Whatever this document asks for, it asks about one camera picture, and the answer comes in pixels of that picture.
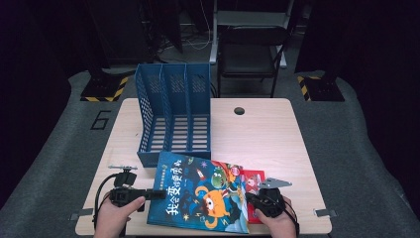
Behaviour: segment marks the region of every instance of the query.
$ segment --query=book cover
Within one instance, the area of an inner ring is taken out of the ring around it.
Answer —
[[[151,201],[148,224],[249,233],[242,169],[161,152],[154,189],[167,195]]]
[[[265,175],[263,171],[248,171],[243,170],[244,182],[245,182],[245,192],[250,192],[253,194],[259,194],[260,183],[265,180]],[[252,204],[248,203],[248,220],[251,224],[262,224],[259,218],[256,215],[256,211]]]

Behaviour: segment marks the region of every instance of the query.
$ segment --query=gray floor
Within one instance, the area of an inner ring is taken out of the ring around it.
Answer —
[[[338,79],[345,102],[304,100],[297,75],[322,72],[294,73],[301,39],[294,36],[285,53],[288,67],[280,72],[275,97],[291,101],[327,208],[339,214],[331,219],[332,237],[420,237],[419,220],[367,137],[364,115],[352,88]],[[168,48],[160,56],[168,62],[207,62],[210,47],[211,43],[196,50],[185,43],[184,54]],[[87,72],[69,79],[72,93],[66,109],[0,211],[0,237],[77,237],[76,221],[68,217],[83,206],[122,101],[137,96],[131,77],[118,101],[81,102],[79,95],[88,79]],[[109,119],[105,129],[91,130],[101,111],[106,111],[101,116]]]

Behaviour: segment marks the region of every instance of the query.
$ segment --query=human hand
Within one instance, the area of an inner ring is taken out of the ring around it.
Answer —
[[[286,210],[295,219],[295,214],[291,208],[291,200],[285,196],[283,199],[286,202]],[[285,212],[282,212],[277,217],[267,217],[262,211],[256,209],[256,214],[259,220],[268,227],[272,238],[296,238],[295,225]]]
[[[106,198],[99,209],[94,237],[118,237],[126,222],[130,220],[129,215],[145,204],[146,199],[141,196],[125,206],[118,207],[112,204],[109,192],[104,197]]]

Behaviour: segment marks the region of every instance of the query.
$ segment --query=table hole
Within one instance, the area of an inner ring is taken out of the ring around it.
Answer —
[[[242,108],[242,107],[237,107],[237,108],[235,108],[234,112],[235,112],[235,114],[237,114],[237,115],[244,115],[244,113],[245,113],[245,109],[244,109],[244,108]]]

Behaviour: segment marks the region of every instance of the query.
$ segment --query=metal chair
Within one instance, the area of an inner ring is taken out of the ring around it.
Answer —
[[[217,59],[217,91],[221,96],[222,81],[226,79],[272,78],[270,97],[280,68],[281,54],[289,38],[282,27],[234,27],[219,36]]]

